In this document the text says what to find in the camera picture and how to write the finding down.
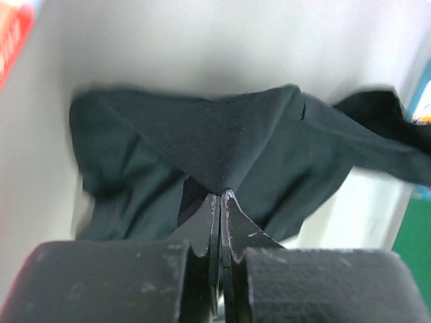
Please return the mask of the black t-shirt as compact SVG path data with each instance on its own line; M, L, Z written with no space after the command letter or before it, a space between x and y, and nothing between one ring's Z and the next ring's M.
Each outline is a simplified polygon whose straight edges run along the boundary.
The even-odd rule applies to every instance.
M281 241L354 167L430 184L430 127L406 121L386 88L334 105L295 85L216 100L91 89L72 99L69 128L95 201L82 240L165 238L208 194L230 189Z

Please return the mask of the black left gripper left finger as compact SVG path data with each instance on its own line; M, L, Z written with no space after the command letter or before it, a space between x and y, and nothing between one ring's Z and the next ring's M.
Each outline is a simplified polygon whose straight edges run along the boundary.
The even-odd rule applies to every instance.
M13 321L211 322L219 232L211 194L165 240L41 244L13 282Z

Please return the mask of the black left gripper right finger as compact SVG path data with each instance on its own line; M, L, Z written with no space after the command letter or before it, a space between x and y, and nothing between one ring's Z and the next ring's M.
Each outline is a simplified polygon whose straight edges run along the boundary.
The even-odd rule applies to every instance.
M220 200L227 322L426 322L410 270L379 249L287 249Z

